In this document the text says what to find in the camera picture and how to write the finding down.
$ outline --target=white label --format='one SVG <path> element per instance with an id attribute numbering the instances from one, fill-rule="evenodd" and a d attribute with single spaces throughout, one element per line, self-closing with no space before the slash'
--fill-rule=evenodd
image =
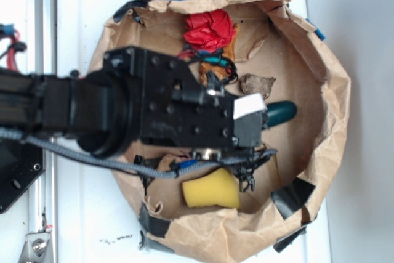
<path id="1" fill-rule="evenodd" d="M 267 106 L 260 93 L 245 95 L 234 101 L 233 119 L 263 110 L 267 110 Z"/>

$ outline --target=black metal bracket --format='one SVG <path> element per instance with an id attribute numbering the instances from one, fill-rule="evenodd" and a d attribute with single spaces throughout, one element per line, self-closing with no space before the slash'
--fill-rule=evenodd
<path id="1" fill-rule="evenodd" d="M 44 170 L 41 148 L 0 140 L 0 214 L 7 212 Z"/>

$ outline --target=paper bag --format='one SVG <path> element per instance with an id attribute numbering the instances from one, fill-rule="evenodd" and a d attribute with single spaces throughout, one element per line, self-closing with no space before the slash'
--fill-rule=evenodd
<path id="1" fill-rule="evenodd" d="M 104 52 L 118 47 L 135 45 L 176 55 L 185 44 L 188 14 L 223 9 L 239 24 L 239 77 L 251 73 L 276 78 L 267 103 L 290 100 L 298 108 L 293 120 L 262 133 L 262 140 L 278 154 L 256 170 L 255 190 L 239 193 L 240 210 L 186 206 L 181 183 L 209 171 L 155 179 L 146 192 L 140 177 L 114 172 L 152 247 L 202 262 L 240 262 L 299 233 L 316 218 L 344 152 L 350 79 L 314 33 L 316 28 L 291 12 L 289 1 L 150 0 L 146 8 L 129 9 L 119 22 L 110 18 L 105 24 L 90 70 L 101 68 Z M 197 76 L 198 69 L 193 71 Z M 238 84 L 227 90 L 242 95 Z M 182 154 L 182 148 L 136 142 L 123 160 Z M 158 169 L 167 169 L 171 161 L 165 157 Z"/>

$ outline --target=crumpled paper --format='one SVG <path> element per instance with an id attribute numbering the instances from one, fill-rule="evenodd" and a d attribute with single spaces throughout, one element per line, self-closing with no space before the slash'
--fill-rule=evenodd
<path id="1" fill-rule="evenodd" d="M 214 52 L 228 46 L 235 35 L 230 16 L 222 9 L 191 14 L 186 22 L 184 37 L 197 51 Z"/>

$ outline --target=dark green object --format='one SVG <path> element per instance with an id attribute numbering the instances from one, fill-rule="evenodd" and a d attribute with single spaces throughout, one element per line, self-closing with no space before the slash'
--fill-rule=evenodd
<path id="1" fill-rule="evenodd" d="M 267 105 L 268 127 L 277 126 L 293 119 L 297 114 L 297 106 L 290 101 L 281 101 Z"/>

